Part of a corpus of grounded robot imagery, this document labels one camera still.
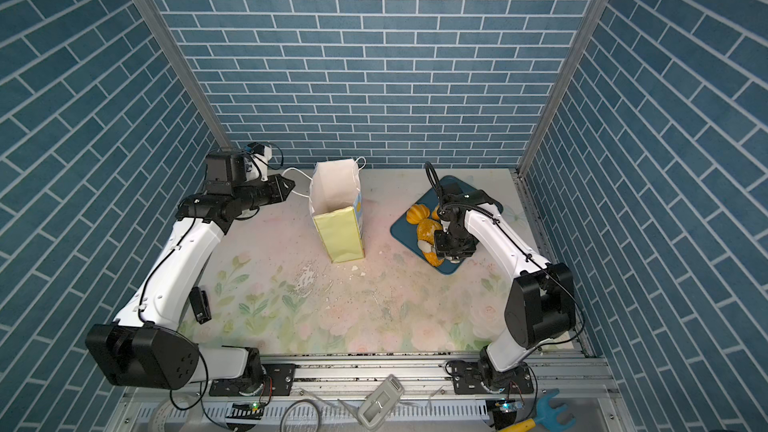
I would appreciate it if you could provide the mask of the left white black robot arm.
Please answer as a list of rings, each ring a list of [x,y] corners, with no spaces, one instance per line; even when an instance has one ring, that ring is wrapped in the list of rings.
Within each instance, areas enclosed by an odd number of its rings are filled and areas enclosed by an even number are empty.
[[[293,191],[294,181],[270,163],[276,149],[255,142],[206,156],[202,192],[180,202],[168,242],[137,292],[110,323],[86,335],[86,348],[110,384],[179,390],[219,381],[240,395],[262,391],[266,373],[257,349],[203,347],[179,326],[187,308],[197,320],[211,320],[198,282],[231,226]]]

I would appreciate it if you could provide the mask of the large sesame oval bread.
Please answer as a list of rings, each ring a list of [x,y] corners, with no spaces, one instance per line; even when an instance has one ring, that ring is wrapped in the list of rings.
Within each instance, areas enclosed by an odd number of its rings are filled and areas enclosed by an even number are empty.
[[[435,233],[437,231],[443,231],[443,226],[440,222],[433,219],[423,220],[417,225],[417,245],[419,240],[425,240],[432,243],[435,249]],[[442,258],[437,256],[436,252],[427,254],[422,252],[422,254],[425,260],[435,268],[439,267],[444,262]]]

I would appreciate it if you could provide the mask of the white paper gift bag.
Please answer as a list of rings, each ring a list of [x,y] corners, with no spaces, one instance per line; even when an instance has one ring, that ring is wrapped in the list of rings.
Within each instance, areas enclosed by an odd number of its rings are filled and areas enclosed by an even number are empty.
[[[360,171],[364,157],[318,162],[312,175],[296,167],[294,171],[309,180],[307,193],[293,194],[308,201],[309,212],[320,241],[332,263],[365,257],[363,245],[363,197]]]

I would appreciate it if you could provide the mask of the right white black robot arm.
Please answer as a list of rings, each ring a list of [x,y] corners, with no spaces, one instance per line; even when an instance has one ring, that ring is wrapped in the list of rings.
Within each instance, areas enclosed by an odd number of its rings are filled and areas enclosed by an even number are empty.
[[[510,278],[505,329],[481,349],[477,365],[485,388],[507,389],[536,349],[566,343],[564,335],[571,330],[582,334],[577,323],[583,313],[576,302],[572,271],[535,252],[502,217],[500,203],[485,191],[444,186],[431,163],[424,169],[437,197],[442,228],[431,239],[420,239],[419,249],[457,263],[482,246]]]

